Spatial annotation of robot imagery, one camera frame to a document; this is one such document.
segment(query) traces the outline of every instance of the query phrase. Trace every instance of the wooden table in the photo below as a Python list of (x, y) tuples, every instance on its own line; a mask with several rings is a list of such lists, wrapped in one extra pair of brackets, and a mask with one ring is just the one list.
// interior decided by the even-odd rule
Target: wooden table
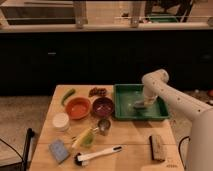
[[(173, 133), (166, 119), (164, 121), (117, 121), (113, 117), (111, 128), (107, 136), (96, 134), (91, 148), (79, 149), (80, 152), (95, 152), (107, 147), (122, 145), (119, 153), (103, 156), (90, 161), (86, 167), (76, 166), (73, 154), (62, 164), (58, 165), (51, 155), (48, 145), (56, 139), (61, 139), (67, 148), (71, 146), (71, 138), (78, 135), (84, 129), (98, 122), (98, 118), (91, 115), (81, 120), (71, 120), (70, 129), (67, 132), (56, 131), (52, 126), (52, 119), (56, 113), (65, 112), (60, 104), (63, 95), (71, 88), (76, 93), (69, 97), (88, 97), (88, 92), (94, 85), (59, 85), (56, 87), (49, 111), (33, 156), (30, 171), (54, 171), (54, 170), (85, 170), (85, 171), (183, 171), (183, 166), (178, 154)], [(113, 98), (113, 86), (105, 87), (108, 97)], [(89, 98), (91, 103), (97, 97)], [(166, 161), (156, 162), (151, 159), (149, 136), (160, 134), (166, 151)]]

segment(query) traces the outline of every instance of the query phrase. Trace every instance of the cabinet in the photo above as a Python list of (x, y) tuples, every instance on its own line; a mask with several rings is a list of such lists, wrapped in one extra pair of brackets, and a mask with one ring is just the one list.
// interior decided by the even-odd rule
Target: cabinet
[(51, 94), (57, 84), (141, 83), (164, 68), (181, 90), (213, 88), (211, 30), (0, 34), (0, 94)]

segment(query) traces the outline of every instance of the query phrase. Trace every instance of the orange bowl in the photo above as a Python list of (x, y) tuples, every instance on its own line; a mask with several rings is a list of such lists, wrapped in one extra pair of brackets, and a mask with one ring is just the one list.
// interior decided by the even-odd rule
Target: orange bowl
[(66, 112), (70, 119), (81, 119), (90, 113), (90, 100), (83, 97), (71, 99), (66, 105)]

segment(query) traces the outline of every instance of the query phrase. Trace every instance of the blue sponge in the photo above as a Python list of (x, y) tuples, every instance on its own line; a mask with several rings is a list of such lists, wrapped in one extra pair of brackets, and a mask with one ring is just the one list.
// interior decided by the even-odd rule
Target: blue sponge
[(59, 139), (51, 143), (49, 145), (49, 149), (59, 164), (62, 163), (65, 159), (67, 159), (70, 156), (70, 153), (65, 148), (64, 143)]

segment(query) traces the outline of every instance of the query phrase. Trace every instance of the scrub brush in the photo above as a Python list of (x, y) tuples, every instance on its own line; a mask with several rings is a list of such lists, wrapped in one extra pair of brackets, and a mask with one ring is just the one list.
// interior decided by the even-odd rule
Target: scrub brush
[(116, 147), (106, 148), (102, 151), (89, 153), (89, 154), (77, 153), (76, 156), (74, 157), (75, 164), (77, 164), (79, 166), (85, 166), (89, 163), (90, 159), (93, 159), (93, 158), (99, 157), (99, 156), (103, 156), (103, 155), (116, 153), (116, 152), (119, 152), (121, 150), (122, 150), (121, 146), (116, 146)]

